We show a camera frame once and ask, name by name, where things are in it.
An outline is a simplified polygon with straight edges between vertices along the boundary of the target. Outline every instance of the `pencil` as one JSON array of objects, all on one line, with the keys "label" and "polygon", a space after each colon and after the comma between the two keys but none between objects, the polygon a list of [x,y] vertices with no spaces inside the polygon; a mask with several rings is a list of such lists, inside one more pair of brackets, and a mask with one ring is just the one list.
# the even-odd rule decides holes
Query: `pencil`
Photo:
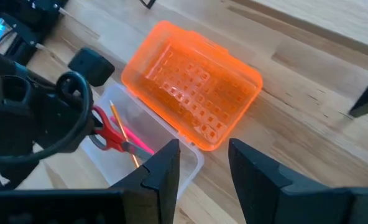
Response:
[{"label": "pencil", "polygon": [[[110,100],[109,103],[111,104],[111,110],[112,110],[112,113],[114,114],[114,117],[119,125],[119,128],[121,129],[122,133],[123,133],[123,136],[124,136],[124,139],[128,142],[129,141],[129,138],[127,137],[127,134],[123,128],[123,124],[122,124],[122,121],[121,121],[121,118],[119,117],[119,114],[117,113],[117,110],[115,108],[115,105],[114,103]],[[132,156],[132,161],[134,163],[134,165],[136,165],[137,168],[139,168],[140,164],[139,164],[139,161],[137,160],[136,156],[135,155],[131,155]]]}]

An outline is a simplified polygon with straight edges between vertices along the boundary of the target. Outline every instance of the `clear plastic container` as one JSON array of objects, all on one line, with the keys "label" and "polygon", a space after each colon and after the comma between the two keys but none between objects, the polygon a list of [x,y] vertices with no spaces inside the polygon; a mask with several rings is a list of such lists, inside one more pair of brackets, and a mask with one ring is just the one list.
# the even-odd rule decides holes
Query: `clear plastic container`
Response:
[{"label": "clear plastic container", "polygon": [[[108,87],[101,99],[95,103],[105,111],[109,118],[113,115],[110,100],[118,110],[123,125],[155,152],[172,139],[180,140],[180,182],[177,194],[177,198],[180,198],[204,164],[202,153],[196,146],[179,136],[176,130],[143,102],[131,95],[126,87],[119,84]],[[135,169],[129,153],[121,153],[114,149],[102,151],[89,138],[86,138],[81,146],[110,185],[120,181]]]},{"label": "clear plastic container", "polygon": [[225,140],[263,85],[258,71],[227,49],[167,21],[144,40],[122,82],[205,151]]}]

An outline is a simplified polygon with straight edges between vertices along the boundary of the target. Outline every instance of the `scissor blade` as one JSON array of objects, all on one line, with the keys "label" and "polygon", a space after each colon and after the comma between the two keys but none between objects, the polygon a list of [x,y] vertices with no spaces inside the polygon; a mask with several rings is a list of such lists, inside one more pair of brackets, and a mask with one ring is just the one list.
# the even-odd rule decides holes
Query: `scissor blade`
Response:
[{"label": "scissor blade", "polygon": [[145,160],[145,161],[152,157],[152,155],[149,154],[147,151],[143,150],[141,147],[136,146],[135,144],[128,142],[128,141],[125,141],[122,143],[122,148],[126,152],[132,155],[135,155],[138,158]]}]

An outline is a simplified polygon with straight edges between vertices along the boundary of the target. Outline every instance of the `orange lid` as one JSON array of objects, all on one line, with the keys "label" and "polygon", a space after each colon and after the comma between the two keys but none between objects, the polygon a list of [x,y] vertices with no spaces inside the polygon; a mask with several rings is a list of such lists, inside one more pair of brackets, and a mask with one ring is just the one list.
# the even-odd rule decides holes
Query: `orange lid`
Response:
[{"label": "orange lid", "polygon": [[122,81],[178,132],[216,149],[262,88],[260,74],[193,31],[159,22]]}]

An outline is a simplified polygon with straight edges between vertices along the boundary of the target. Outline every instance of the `red scissors handle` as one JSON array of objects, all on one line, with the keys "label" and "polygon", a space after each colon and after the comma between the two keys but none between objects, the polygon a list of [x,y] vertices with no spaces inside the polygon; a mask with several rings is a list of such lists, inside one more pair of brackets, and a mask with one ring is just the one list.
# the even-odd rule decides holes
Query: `red scissors handle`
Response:
[{"label": "red scissors handle", "polygon": [[93,110],[98,113],[103,123],[102,128],[95,128],[95,133],[99,134],[106,141],[106,144],[101,143],[95,136],[91,136],[90,139],[93,143],[102,150],[108,150],[110,148],[116,149],[120,152],[124,152],[122,143],[125,141],[122,134],[117,132],[108,120],[107,114],[99,106],[93,106]]}]

